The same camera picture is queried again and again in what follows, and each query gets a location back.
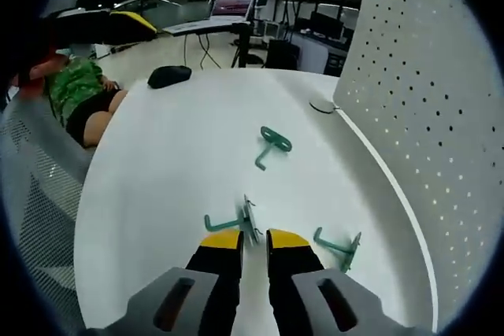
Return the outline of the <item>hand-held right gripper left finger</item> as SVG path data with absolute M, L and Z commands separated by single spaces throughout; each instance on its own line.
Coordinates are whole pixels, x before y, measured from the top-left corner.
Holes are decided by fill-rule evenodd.
M 86 335 L 230 335 L 239 305 L 244 233 L 205 237 L 184 268 L 171 268 L 129 300 L 124 316 Z

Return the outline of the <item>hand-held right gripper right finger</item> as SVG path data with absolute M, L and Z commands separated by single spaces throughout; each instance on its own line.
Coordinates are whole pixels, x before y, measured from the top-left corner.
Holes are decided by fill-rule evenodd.
M 348 275 L 324 268 L 298 234 L 266 231 L 269 303 L 281 335 L 428 335 L 384 314 L 381 300 Z

